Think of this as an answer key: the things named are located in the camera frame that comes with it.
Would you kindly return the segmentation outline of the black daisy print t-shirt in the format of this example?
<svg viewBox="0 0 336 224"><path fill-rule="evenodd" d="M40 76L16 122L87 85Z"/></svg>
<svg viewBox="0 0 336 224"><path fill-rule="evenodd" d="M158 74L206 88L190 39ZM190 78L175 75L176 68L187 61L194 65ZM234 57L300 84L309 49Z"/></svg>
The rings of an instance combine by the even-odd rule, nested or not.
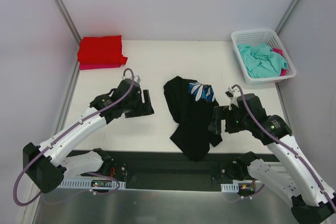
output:
<svg viewBox="0 0 336 224"><path fill-rule="evenodd" d="M208 129L214 108L219 106L212 86L176 76L163 89L169 112L178 124L171 141L189 160L203 160L211 146L223 141L220 134Z"/></svg>

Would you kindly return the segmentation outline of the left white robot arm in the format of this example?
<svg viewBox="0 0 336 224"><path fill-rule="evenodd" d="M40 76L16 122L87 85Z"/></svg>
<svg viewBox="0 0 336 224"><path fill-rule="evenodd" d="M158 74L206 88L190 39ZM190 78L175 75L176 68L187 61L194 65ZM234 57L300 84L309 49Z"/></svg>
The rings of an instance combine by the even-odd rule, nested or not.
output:
<svg viewBox="0 0 336 224"><path fill-rule="evenodd" d="M69 154L86 138L124 115L134 118L154 114L147 89L137 81L123 79L117 88L94 98L84 113L50 139L23 148L25 173L43 194L57 188L67 177L96 173L112 175L112 158L101 148L85 154Z"/></svg>

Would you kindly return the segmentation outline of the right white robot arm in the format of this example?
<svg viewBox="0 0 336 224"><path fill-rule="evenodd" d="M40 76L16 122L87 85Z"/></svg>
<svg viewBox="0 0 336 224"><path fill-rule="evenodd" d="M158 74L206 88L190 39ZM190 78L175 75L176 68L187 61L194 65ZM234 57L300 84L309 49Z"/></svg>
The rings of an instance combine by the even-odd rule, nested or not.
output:
<svg viewBox="0 0 336 224"><path fill-rule="evenodd" d="M248 152L225 172L234 180L256 179L290 207L298 223L323 223L335 214L335 190L318 175L305 157L290 127L278 115L267 115L259 97L229 89L228 106L217 106L208 129L220 135L248 131L262 142L288 173L282 176L260 156Z"/></svg>

